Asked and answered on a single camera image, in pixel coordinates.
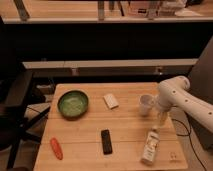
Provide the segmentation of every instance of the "wooden table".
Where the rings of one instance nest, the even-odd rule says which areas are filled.
[[[156,121],[153,109],[148,117],[138,113],[142,94],[156,94],[156,83],[99,83],[59,84],[51,105],[42,143],[35,163],[35,171],[100,171],[100,170],[169,170],[185,169],[187,163],[169,118],[160,128],[160,143],[153,166],[140,162],[147,132]],[[70,90],[84,91],[89,97],[88,111],[78,120],[68,121],[57,110],[62,94]],[[113,93],[119,107],[108,109],[103,96]],[[101,130],[109,129],[113,153],[104,155]],[[64,158],[58,160],[49,140],[56,137]]]
[[[23,3],[30,15],[28,22],[97,22],[98,19],[97,1],[23,0]],[[147,20],[145,17],[129,15],[128,3],[126,1],[121,1],[121,3],[124,16],[121,15],[117,3],[115,3],[115,9],[111,11],[108,8],[108,2],[105,2],[105,21],[144,22],[144,20]],[[212,0],[205,0],[200,5],[188,8],[203,15],[201,18],[212,19],[213,17]],[[20,22],[13,0],[0,0],[0,15],[6,23]],[[188,19],[193,19],[193,17],[171,17],[172,21]]]

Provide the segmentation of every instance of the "orange carrot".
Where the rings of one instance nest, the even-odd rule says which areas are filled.
[[[50,145],[52,147],[53,152],[55,153],[55,156],[59,159],[62,160],[63,159],[63,153],[61,150],[61,146],[58,143],[56,138],[51,138],[50,139]]]

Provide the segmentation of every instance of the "floor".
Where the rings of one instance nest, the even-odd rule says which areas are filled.
[[[52,95],[49,95],[47,98],[48,103],[33,105],[33,106],[29,106],[29,107],[36,109],[38,111],[42,111],[43,109],[45,109],[45,107],[50,105],[49,101],[51,101],[51,98],[52,98]],[[37,112],[28,108],[26,115],[28,115],[29,117],[33,117],[34,115],[36,115],[36,113]],[[184,122],[186,124],[186,126],[188,127],[188,122],[185,117],[185,114],[180,109],[173,108],[170,116],[171,116],[171,118],[175,118],[175,119],[178,119],[178,120]],[[42,119],[40,121],[40,123],[38,123],[31,129],[31,131],[34,134],[41,136],[42,132],[44,130],[46,119],[47,118]],[[174,126],[175,126],[178,134],[187,133],[185,128],[181,124],[174,122]],[[192,137],[192,143],[194,145],[195,151],[198,154],[203,165],[205,166],[206,170],[207,171],[213,170],[213,156],[212,156],[213,150],[212,151],[203,150],[193,131],[192,131],[191,137]],[[186,160],[188,162],[188,169],[186,169],[185,171],[202,171],[202,170],[204,170],[204,168],[201,166],[201,164],[198,162],[197,158],[195,157],[194,152],[192,151],[189,138],[188,137],[179,137],[179,140],[183,147],[183,151],[185,153]],[[34,142],[30,142],[30,141],[22,142],[18,155],[17,155],[15,166],[25,166],[29,170],[33,170],[33,166],[34,166],[34,163],[36,160],[38,148],[39,148],[39,144],[36,144]],[[0,171],[4,171],[6,168],[8,152],[9,152],[9,149],[0,151]]]

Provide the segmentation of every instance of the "wooden tabletop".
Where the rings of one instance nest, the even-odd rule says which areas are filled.
[[[97,1],[46,1],[22,0],[31,20],[91,20],[98,18]],[[0,14],[3,19],[19,19],[13,0],[0,0]],[[120,17],[121,13],[115,4],[115,10],[110,11],[105,2],[105,17]]]
[[[23,0],[23,3],[30,15],[28,22],[77,22],[98,20],[97,1],[47,1],[47,0]],[[108,22],[136,22],[146,21],[146,17],[136,17],[129,13],[129,6],[126,1],[122,1],[124,16],[115,3],[114,10],[109,10],[108,2],[105,2],[105,21]],[[213,17],[213,1],[205,0],[200,5],[193,5],[188,9],[207,17]],[[13,0],[0,0],[0,15],[5,22],[20,22],[17,8]],[[172,16],[171,20],[188,20],[193,17]]]
[[[88,111],[75,121],[64,119],[57,109],[58,99],[67,91],[81,90],[89,97]],[[110,110],[103,96],[113,93],[119,107]],[[153,166],[140,162],[147,132],[156,121],[153,109],[148,117],[138,113],[142,94],[156,94],[156,83],[100,83],[57,85],[35,171],[70,170],[168,170],[185,169],[187,163],[170,119],[160,128],[160,143]],[[104,155],[101,130],[109,129],[113,153]],[[58,160],[50,147],[58,139],[64,158]]]

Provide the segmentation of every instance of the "office chair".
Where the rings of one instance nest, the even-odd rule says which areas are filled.
[[[7,171],[29,171],[29,170],[25,167],[17,167],[13,169],[8,169]]]
[[[41,141],[27,130],[48,113],[49,107],[30,121],[24,116],[29,102],[44,102],[45,97],[33,82],[33,72],[25,69],[13,54],[1,17],[0,60],[0,150],[11,146],[7,163],[10,169],[21,140]]]

